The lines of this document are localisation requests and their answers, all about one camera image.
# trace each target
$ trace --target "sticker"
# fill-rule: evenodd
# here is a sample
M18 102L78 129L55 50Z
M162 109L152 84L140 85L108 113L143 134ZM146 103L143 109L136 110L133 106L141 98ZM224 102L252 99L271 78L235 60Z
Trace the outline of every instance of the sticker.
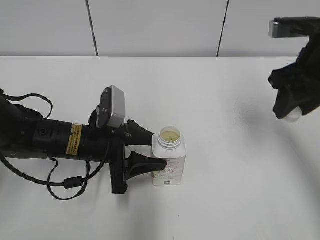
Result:
M80 139L81 139L82 125L72 124L71 135L69 137L67 155L76 156L78 154Z

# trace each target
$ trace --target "white table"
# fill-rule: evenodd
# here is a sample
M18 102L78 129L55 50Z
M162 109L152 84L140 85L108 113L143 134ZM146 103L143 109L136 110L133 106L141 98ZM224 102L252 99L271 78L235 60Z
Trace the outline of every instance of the white table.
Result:
M277 92L268 77L294 60L0 57L0 87L45 95L52 119L86 124L113 84L125 92L127 119L153 132L174 125L187 145L179 186L155 187L145 174L127 182L125 195L112 195L106 166L67 202L0 165L0 239L320 239L320 110L296 124L272 112ZM43 115L49 108L36 98L23 104ZM54 166L10 161L44 180ZM82 161L59 162L53 181L85 174ZM77 191L54 190L61 197Z

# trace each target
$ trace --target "bottle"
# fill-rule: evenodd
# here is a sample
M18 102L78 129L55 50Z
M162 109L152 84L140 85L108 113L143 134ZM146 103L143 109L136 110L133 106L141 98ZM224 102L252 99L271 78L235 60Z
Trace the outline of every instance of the bottle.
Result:
M152 155L164 159L167 166L163 171L152 173L154 186L179 185L185 167L187 149L184 136L173 126L167 126L152 136Z

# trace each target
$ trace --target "white wall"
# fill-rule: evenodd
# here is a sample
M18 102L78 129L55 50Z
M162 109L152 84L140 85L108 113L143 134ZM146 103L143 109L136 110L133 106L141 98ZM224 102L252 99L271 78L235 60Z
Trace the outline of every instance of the white wall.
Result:
M219 56L298 56L308 38L270 38L269 21L319 16L319 0L230 0Z
M215 57L227 0L89 0L100 56ZM230 0L220 57L297 56L275 17L320 16L319 0ZM0 56L95 56L85 0L0 0Z
M91 0L100 56L216 56L226 0Z
M1 0L0 55L95 56L84 0Z

